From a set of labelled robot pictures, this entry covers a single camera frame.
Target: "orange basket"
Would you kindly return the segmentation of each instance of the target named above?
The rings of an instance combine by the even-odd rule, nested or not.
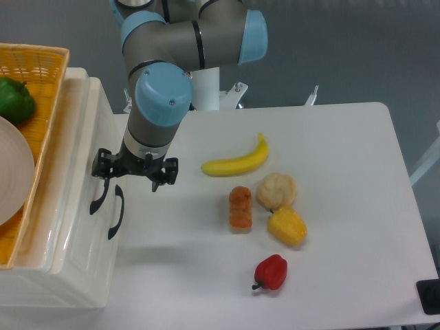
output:
[[[0,43],[0,77],[26,81],[26,87],[36,103],[31,119],[16,126],[30,145],[35,171],[32,187],[23,207],[0,225],[0,270],[13,267],[30,221],[30,208],[43,169],[56,115],[56,101],[68,62],[69,50],[65,48]]]

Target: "toy food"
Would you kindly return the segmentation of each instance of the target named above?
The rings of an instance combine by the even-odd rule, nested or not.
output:
[[[35,100],[25,85],[26,82],[0,78],[0,116],[14,125],[26,121],[35,111]]]
[[[235,230],[252,227],[252,194],[249,188],[238,186],[230,192],[229,224]]]
[[[296,195],[296,182],[287,174],[266,175],[256,189],[256,198],[268,210],[276,210],[282,205],[293,203]]]
[[[267,229],[288,245],[299,245],[307,235],[307,226],[290,206],[283,205],[270,217]]]
[[[287,261],[279,254],[274,254],[261,261],[255,269],[254,279],[257,283],[253,290],[263,289],[278,290],[283,285],[287,276]]]
[[[247,155],[229,158],[216,159],[206,162],[201,166],[201,170],[212,177],[227,177],[231,175],[244,174],[259,167],[269,155],[269,146],[262,133],[258,134],[258,145]]]

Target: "green bell pepper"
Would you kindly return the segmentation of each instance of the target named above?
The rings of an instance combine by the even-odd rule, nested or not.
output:
[[[26,121],[35,112],[35,100],[25,85],[26,82],[0,78],[0,116],[14,125]]]

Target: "yellow banana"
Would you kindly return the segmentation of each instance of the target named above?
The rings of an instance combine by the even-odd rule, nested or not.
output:
[[[258,145],[251,153],[237,158],[211,160],[203,164],[201,170],[211,177],[239,175],[259,167],[266,160],[267,155],[269,155],[269,145],[264,135],[259,133]]]

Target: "white storage bin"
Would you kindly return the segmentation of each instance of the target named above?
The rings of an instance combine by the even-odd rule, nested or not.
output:
[[[124,177],[90,215],[104,181],[91,176],[99,148],[117,152],[121,136],[104,89],[84,69],[68,68],[54,136],[14,268],[0,271],[0,306],[101,307],[107,303],[118,247],[108,229],[118,221]]]

